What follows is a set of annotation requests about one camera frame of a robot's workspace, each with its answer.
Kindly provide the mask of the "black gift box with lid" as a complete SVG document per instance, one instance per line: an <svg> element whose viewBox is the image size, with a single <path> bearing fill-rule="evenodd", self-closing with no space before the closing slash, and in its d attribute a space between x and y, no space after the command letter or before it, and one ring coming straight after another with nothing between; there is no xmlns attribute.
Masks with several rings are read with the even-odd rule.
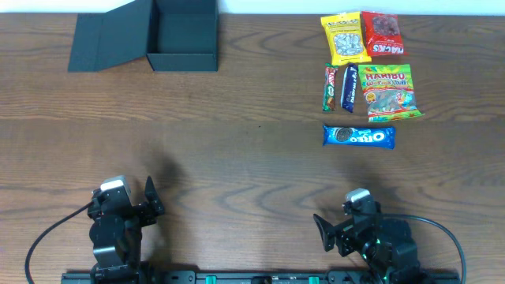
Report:
<svg viewBox="0 0 505 284"><path fill-rule="evenodd" d="M68 70L98 72L146 57L156 72L218 70L216 0L135 0L77 17Z"/></svg>

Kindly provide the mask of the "purple Dairy Milk chocolate bar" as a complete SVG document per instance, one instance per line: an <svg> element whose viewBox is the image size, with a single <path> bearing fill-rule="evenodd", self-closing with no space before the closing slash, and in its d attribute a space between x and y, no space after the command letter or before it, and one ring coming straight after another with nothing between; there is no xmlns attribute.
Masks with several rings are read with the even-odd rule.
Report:
<svg viewBox="0 0 505 284"><path fill-rule="evenodd" d="M341 108L354 112L354 99L357 88L358 70L355 64L349 64L344 72L341 93Z"/></svg>

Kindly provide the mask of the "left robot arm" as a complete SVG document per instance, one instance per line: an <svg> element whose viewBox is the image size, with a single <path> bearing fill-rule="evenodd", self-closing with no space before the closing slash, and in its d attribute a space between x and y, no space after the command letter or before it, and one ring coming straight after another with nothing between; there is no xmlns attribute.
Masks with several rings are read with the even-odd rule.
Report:
<svg viewBox="0 0 505 284"><path fill-rule="evenodd" d="M131 190L124 176L105 180L93 191L88 217L97 264L90 273L92 283L149 283L152 269L140 260L142 229L154 225L165 214L165 207L148 177L145 201L133 205Z"/></svg>

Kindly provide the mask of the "blue Oreo cookie pack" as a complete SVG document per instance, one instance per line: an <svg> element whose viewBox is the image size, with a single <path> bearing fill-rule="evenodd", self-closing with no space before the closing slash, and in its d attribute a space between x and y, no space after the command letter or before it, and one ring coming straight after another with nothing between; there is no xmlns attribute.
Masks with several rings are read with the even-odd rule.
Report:
<svg viewBox="0 0 505 284"><path fill-rule="evenodd" d="M323 145L395 148L395 127L362 128L323 126Z"/></svg>

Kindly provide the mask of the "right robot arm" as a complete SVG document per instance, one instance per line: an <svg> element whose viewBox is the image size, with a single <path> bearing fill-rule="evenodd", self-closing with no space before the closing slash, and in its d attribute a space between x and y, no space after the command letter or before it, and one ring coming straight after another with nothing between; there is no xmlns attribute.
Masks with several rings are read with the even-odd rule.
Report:
<svg viewBox="0 0 505 284"><path fill-rule="evenodd" d="M421 269L417 245L407 222L387 218L376 201L347 201L342 206L350 218L338 225L317 214L313 216L325 251L337 248L342 257L358 253L376 282L431 282Z"/></svg>

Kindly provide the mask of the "yellow pistachio snack bag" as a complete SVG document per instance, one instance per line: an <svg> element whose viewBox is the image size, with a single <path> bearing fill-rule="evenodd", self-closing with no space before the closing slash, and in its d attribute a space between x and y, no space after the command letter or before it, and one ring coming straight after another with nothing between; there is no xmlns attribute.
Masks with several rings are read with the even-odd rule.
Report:
<svg viewBox="0 0 505 284"><path fill-rule="evenodd" d="M372 60L364 45L360 12L321 17L320 23L327 37L332 65Z"/></svg>

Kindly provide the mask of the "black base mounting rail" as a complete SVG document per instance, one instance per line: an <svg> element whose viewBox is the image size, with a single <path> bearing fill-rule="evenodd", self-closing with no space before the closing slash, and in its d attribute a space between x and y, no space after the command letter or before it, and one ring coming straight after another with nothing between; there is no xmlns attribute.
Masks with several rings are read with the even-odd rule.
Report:
<svg viewBox="0 0 505 284"><path fill-rule="evenodd" d="M328 271L325 273L274 272L195 272L164 271L142 276L137 283L149 284L366 284L366 283L459 283L456 273L422 273L416 278L399 280L373 275L368 271Z"/></svg>

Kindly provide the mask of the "red Hacks candy bag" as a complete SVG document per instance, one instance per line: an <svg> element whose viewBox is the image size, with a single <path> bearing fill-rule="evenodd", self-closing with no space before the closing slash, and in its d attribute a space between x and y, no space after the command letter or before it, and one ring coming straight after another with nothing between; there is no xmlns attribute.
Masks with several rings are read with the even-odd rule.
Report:
<svg viewBox="0 0 505 284"><path fill-rule="evenodd" d="M368 55L404 54L404 44L395 14L363 11L361 13L365 24L365 39Z"/></svg>

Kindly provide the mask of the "green red Milo bar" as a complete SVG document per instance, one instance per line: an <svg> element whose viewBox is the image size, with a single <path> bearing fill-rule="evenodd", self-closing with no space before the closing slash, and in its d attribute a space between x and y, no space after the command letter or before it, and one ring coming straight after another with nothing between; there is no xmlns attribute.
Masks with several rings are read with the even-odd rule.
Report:
<svg viewBox="0 0 505 284"><path fill-rule="evenodd" d="M335 76L338 71L336 65L331 65L327 63L325 65L325 81L324 81L324 95L322 102L323 112L335 111Z"/></svg>

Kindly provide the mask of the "Haribo gummy worms bag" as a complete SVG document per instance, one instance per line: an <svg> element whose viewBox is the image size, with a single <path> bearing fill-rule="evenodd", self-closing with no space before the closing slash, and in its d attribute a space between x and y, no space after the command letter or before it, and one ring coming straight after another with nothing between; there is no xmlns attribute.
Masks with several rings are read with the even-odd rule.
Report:
<svg viewBox="0 0 505 284"><path fill-rule="evenodd" d="M368 121L389 122L423 115L417 108L409 64L359 65Z"/></svg>

